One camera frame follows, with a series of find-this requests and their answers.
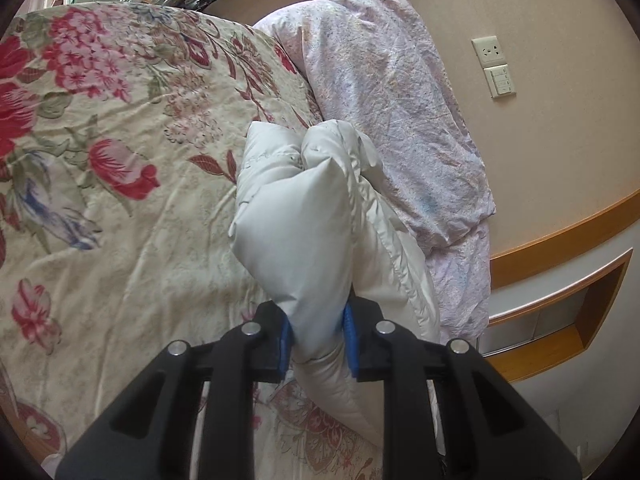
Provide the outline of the lilac floral pillow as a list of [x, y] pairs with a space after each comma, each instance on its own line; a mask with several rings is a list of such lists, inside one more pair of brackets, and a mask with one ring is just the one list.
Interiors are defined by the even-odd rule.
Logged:
[[444, 62], [409, 0], [308, 0], [255, 28], [306, 78], [324, 119], [366, 134], [383, 192], [424, 252], [489, 252], [496, 211]]
[[440, 342], [462, 338], [475, 344], [489, 322], [489, 224], [485, 220], [449, 247], [426, 258], [439, 307]]

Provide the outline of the floral cream bedspread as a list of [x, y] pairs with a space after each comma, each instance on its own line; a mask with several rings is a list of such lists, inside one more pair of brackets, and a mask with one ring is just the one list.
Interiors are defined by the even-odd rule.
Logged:
[[277, 40], [194, 11], [93, 2], [1, 39], [1, 407], [55, 474], [171, 341], [266, 298], [228, 229], [248, 126], [320, 113]]

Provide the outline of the wooden wall trim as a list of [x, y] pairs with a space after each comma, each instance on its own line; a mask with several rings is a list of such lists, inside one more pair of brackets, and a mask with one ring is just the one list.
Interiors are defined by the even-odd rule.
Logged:
[[567, 228], [492, 256], [491, 288], [527, 280], [593, 250], [636, 223], [639, 211], [639, 191], [634, 191]]

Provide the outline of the wooden door frame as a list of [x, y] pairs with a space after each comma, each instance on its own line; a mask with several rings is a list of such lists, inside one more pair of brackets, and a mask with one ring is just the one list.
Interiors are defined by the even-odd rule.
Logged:
[[634, 251], [551, 295], [491, 319], [476, 348], [509, 382], [551, 370], [586, 351], [622, 287]]

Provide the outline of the white wall power socket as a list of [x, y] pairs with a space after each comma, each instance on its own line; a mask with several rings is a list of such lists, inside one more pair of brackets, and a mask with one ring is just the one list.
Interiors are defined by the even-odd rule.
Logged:
[[497, 36], [473, 38], [471, 42], [483, 68], [506, 64], [506, 56]]

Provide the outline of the white puffer down jacket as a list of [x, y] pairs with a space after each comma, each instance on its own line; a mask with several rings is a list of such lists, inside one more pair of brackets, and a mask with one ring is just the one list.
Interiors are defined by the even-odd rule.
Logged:
[[383, 388], [356, 382], [342, 333], [350, 295], [439, 341], [439, 308], [424, 253], [381, 191], [372, 141], [348, 122], [305, 133], [253, 122], [230, 226], [235, 257], [292, 325], [296, 382], [323, 411], [383, 442]]

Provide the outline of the left lilac floral pillow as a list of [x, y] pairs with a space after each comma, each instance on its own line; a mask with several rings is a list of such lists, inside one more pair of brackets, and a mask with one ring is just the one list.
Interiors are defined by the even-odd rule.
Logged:
[[255, 28], [306, 78], [324, 119], [366, 134], [383, 192], [424, 252], [489, 252], [496, 211], [444, 62], [409, 0], [308, 0]]

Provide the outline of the right lilac floral pillow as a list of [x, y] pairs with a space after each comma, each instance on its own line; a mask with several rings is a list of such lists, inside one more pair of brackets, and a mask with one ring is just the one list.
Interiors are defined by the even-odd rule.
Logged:
[[439, 307], [440, 342], [462, 338], [475, 344], [489, 322], [489, 224], [485, 220], [449, 247], [426, 258]]

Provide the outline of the white wall light switch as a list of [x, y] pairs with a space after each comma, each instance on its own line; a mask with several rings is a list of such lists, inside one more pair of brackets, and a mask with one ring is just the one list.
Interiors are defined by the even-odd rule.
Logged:
[[516, 93], [508, 64], [486, 67], [484, 74], [493, 99], [514, 96]]

